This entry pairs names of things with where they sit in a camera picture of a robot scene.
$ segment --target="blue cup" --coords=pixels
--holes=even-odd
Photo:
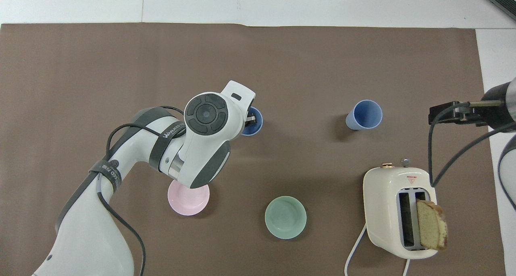
[[[361,100],[346,117],[346,125],[353,130],[376,128],[382,122],[383,112],[373,100]]]
[[[253,136],[254,134],[260,132],[263,126],[262,113],[260,113],[260,111],[258,111],[258,109],[255,107],[250,107],[249,111],[247,111],[247,116],[249,116],[251,113],[254,113],[254,116],[256,117],[256,124],[245,127],[242,131],[242,135],[244,136]]]

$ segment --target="black strap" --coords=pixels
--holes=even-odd
[[[120,171],[118,171],[116,167],[104,159],[97,161],[92,166],[92,168],[90,168],[89,172],[101,173],[107,179],[109,179],[113,186],[113,192],[115,192],[122,184],[122,176],[120,175]]]
[[[180,137],[186,133],[186,125],[184,122],[177,121],[166,128],[156,140],[149,156],[149,165],[157,171],[160,171],[160,162],[163,154],[174,138]]]

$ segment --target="green bowl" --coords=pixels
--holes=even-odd
[[[291,239],[306,225],[306,210],[297,199],[288,196],[273,199],[265,210],[265,225],[280,239]]]

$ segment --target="bread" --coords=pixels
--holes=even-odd
[[[418,221],[421,245],[428,249],[444,250],[448,239],[448,228],[444,221],[444,212],[440,206],[431,201],[417,199]]]

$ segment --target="toaster slot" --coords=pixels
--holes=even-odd
[[[409,251],[426,250],[421,245],[416,199],[430,200],[424,188],[404,188],[397,194],[399,235],[402,245]]]

